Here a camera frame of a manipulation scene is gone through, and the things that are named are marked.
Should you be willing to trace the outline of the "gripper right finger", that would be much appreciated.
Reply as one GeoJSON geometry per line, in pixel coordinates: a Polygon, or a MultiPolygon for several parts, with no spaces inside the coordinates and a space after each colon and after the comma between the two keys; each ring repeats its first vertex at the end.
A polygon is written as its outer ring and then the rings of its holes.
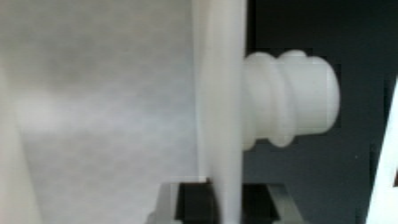
{"type": "Polygon", "coordinates": [[[306,224],[283,184],[251,183],[244,185],[242,224],[306,224]]]}

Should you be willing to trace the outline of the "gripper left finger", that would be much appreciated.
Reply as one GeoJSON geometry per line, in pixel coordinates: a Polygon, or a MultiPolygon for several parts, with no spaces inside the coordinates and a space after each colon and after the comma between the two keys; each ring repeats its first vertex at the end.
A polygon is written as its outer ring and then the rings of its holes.
{"type": "Polygon", "coordinates": [[[209,182],[162,185],[155,224],[216,224],[216,194],[209,182]]]}

